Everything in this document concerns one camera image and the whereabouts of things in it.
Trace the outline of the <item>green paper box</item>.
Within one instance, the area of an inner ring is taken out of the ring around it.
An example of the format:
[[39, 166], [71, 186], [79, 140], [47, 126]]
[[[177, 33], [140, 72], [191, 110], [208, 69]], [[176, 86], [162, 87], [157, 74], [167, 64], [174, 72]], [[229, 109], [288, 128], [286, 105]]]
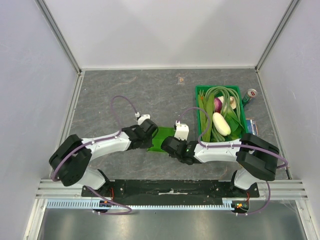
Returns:
[[157, 134], [152, 139], [153, 146], [148, 148], [147, 151], [164, 153], [165, 151], [161, 149], [161, 145], [163, 141], [165, 140], [165, 138], [174, 136], [174, 135], [175, 135], [175, 129], [173, 127], [159, 126]]

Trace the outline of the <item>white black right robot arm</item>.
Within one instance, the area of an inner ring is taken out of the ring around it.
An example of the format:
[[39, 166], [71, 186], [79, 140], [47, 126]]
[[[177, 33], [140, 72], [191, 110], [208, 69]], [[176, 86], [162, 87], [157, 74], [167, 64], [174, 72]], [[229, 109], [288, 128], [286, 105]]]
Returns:
[[258, 180], [272, 182], [276, 178], [279, 149], [251, 133], [229, 142], [198, 142], [168, 136], [161, 149], [187, 165], [208, 162], [238, 163], [230, 187], [248, 190]]

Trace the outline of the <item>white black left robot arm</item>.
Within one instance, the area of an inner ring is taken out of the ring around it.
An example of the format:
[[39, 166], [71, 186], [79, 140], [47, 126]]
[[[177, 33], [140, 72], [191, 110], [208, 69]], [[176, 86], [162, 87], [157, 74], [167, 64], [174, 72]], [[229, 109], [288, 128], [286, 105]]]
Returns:
[[60, 181], [65, 187], [81, 184], [99, 190], [109, 181], [98, 169], [89, 163], [99, 157], [153, 146], [153, 137], [158, 126], [149, 118], [124, 127], [120, 131], [95, 138], [80, 138], [76, 134], [68, 136], [49, 159], [53, 173], [51, 179]]

